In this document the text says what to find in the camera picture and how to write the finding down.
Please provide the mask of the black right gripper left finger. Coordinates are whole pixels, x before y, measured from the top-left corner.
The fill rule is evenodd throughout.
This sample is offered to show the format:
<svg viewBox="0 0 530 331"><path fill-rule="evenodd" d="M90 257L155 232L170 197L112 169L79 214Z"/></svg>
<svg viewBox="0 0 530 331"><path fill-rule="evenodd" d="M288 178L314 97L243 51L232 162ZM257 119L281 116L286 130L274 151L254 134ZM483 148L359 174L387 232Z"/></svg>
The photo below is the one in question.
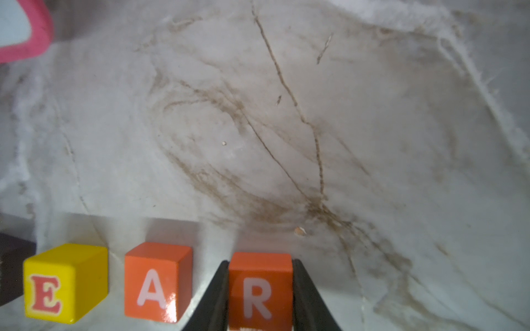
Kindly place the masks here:
<svg viewBox="0 0 530 331"><path fill-rule="evenodd" d="M229 262L220 263L208 288L183 331L227 331L229 309Z"/></svg>

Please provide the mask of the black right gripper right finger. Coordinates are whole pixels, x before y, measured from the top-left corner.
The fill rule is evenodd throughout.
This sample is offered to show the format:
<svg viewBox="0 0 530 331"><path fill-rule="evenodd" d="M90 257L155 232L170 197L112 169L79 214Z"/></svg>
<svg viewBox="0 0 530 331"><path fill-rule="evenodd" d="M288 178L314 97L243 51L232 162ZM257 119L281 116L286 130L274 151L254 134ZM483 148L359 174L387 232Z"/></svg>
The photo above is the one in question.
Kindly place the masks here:
<svg viewBox="0 0 530 331"><path fill-rule="evenodd" d="M293 260L293 329L341 331L304 264Z"/></svg>

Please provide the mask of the orange R block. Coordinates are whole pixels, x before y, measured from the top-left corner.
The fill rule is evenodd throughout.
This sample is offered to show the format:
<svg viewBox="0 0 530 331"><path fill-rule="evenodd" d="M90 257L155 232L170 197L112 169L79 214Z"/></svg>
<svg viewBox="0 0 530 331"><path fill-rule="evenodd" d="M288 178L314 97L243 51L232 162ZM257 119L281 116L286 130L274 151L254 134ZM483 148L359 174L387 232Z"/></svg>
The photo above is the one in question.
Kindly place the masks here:
<svg viewBox="0 0 530 331"><path fill-rule="evenodd" d="M289 254L236 252L229 263L229 330L291 330Z"/></svg>

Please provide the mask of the orange A block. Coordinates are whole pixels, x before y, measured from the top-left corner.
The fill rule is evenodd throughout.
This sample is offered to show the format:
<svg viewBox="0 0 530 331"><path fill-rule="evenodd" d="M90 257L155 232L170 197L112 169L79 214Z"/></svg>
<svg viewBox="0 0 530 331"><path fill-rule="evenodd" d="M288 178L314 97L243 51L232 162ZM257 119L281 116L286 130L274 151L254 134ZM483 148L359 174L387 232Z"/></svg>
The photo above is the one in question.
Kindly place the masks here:
<svg viewBox="0 0 530 331"><path fill-rule="evenodd" d="M125 255L127 317L177 323L193 292L193 248L144 242Z"/></svg>

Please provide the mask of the yellow E block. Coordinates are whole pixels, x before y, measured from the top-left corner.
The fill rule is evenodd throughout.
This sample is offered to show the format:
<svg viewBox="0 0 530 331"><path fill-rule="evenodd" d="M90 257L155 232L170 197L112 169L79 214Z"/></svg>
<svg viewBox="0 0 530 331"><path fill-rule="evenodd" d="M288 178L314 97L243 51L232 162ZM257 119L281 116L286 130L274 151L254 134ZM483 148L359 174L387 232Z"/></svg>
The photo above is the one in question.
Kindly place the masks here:
<svg viewBox="0 0 530 331"><path fill-rule="evenodd" d="M74 324L108 295L108 249L64 244L23 262L28 318Z"/></svg>

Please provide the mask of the dark brown P block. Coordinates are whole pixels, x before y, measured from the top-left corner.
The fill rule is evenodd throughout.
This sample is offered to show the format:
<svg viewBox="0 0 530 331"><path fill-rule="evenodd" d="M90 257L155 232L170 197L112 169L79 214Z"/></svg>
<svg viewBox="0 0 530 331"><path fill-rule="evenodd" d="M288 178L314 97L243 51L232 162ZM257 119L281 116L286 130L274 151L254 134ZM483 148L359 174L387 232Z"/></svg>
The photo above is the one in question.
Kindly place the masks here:
<svg viewBox="0 0 530 331"><path fill-rule="evenodd" d="M23 262L36 251L36 243L1 233L1 306L23 295Z"/></svg>

